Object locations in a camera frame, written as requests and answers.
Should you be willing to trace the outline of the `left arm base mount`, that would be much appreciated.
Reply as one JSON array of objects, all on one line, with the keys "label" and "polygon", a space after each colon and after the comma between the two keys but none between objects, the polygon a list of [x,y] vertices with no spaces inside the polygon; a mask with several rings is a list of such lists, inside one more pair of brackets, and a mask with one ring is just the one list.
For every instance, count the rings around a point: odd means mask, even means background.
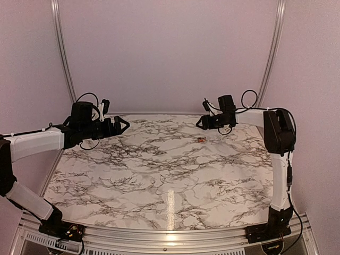
[{"label": "left arm base mount", "polygon": [[60,240],[70,240],[81,242],[85,226],[70,222],[61,221],[60,223],[42,223],[39,226],[39,232],[57,237]]}]

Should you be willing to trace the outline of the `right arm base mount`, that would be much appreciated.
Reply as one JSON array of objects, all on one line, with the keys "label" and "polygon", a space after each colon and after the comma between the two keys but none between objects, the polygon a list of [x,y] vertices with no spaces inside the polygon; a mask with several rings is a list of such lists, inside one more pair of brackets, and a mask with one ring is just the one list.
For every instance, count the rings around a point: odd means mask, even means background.
[{"label": "right arm base mount", "polygon": [[291,234],[289,225],[270,227],[267,224],[258,224],[245,228],[245,235],[248,243],[257,243],[280,238]]}]

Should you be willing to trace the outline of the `white remote control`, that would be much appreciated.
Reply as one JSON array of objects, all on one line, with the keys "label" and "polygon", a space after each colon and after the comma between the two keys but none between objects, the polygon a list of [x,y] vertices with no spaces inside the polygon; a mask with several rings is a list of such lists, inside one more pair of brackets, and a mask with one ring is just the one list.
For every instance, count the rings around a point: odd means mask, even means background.
[{"label": "white remote control", "polygon": [[232,127],[229,127],[229,126],[225,126],[221,129],[221,133],[222,134],[227,134],[227,133],[230,133],[232,131]]}]

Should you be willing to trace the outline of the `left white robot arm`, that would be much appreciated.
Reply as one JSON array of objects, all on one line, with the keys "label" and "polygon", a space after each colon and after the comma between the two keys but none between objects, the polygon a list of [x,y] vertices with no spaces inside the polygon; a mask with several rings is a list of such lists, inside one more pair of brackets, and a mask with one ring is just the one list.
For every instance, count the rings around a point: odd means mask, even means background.
[{"label": "left white robot arm", "polygon": [[46,151],[66,150],[84,140],[101,140],[123,134],[130,124],[119,116],[105,117],[109,100],[95,106],[91,102],[73,103],[63,124],[36,131],[1,136],[1,196],[33,213],[55,236],[67,232],[62,213],[42,197],[20,184],[13,174],[13,162]]}]

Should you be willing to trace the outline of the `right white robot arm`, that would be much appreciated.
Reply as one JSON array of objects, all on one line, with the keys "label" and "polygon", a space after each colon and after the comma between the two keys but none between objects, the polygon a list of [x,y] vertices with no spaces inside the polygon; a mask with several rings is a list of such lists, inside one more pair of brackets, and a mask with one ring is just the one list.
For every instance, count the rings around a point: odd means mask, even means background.
[{"label": "right white robot arm", "polygon": [[272,159],[274,189],[268,221],[247,227],[247,236],[261,240],[290,234],[289,224],[294,212],[291,200],[291,158],[296,142],[296,129],[289,111],[283,108],[236,108],[231,95],[219,97],[218,103],[217,108],[208,100],[202,103],[207,114],[199,118],[196,126],[202,130],[220,130],[225,126],[232,129],[237,124],[263,128],[265,148]]}]

